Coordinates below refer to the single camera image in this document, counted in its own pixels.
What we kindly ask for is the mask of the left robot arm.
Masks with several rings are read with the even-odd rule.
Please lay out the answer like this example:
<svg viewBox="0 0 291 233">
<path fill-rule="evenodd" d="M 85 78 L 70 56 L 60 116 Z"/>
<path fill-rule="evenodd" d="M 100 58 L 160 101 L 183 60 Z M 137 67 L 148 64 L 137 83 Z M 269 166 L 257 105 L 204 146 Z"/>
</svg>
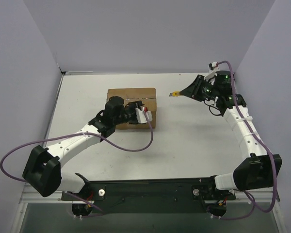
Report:
<svg viewBox="0 0 291 233">
<path fill-rule="evenodd" d="M 110 97 L 104 109 L 77 133 L 46 148 L 34 147 L 22 176 L 43 197 L 60 190 L 70 191 L 80 200 L 86 199 L 90 188 L 85 179 L 79 174 L 71 177 L 63 174 L 62 167 L 88 147 L 113 134 L 117 125 L 146 124 L 152 119 L 152 112 L 142 101 L 125 104 L 119 96 Z"/>
</svg>

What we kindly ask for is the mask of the brown cardboard express box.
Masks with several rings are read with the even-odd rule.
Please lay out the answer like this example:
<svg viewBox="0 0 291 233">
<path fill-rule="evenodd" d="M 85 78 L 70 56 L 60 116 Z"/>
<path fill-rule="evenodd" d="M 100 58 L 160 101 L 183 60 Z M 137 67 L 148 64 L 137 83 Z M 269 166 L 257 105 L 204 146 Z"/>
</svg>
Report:
<svg viewBox="0 0 291 233">
<path fill-rule="evenodd" d="M 148 111 L 152 113 L 152 128 L 156 128 L 156 113 L 157 113 L 157 99 L 156 89 L 151 88 L 118 88 L 109 89 L 107 92 L 107 99 L 112 96 L 119 96 L 124 100 L 124 104 L 129 102 L 141 101 Z"/>
</svg>

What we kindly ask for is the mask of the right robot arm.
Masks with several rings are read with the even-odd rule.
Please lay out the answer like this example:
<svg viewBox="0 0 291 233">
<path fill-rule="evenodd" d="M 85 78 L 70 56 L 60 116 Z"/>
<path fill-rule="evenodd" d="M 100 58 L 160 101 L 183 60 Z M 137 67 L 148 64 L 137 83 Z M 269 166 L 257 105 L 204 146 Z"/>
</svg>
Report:
<svg viewBox="0 0 291 233">
<path fill-rule="evenodd" d="M 232 91 L 230 71 L 218 70 L 207 76 L 198 75 L 179 94 L 199 102 L 212 100 L 238 141 L 243 161 L 233 172 L 215 176 L 216 189 L 244 191 L 272 187 L 273 177 L 278 175 L 282 165 L 281 157 L 275 154 L 271 162 L 260 144 L 245 100 Z"/>
</svg>

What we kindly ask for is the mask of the yellow utility knife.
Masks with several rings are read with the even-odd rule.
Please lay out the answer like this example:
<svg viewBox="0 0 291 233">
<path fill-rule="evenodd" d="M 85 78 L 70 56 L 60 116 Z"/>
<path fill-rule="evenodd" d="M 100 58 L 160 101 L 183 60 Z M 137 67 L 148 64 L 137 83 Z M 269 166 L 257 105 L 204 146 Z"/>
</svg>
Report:
<svg viewBox="0 0 291 233">
<path fill-rule="evenodd" d="M 180 92 L 179 91 L 174 91 L 174 92 L 171 92 L 169 94 L 170 97 L 179 97 L 180 96 Z"/>
</svg>

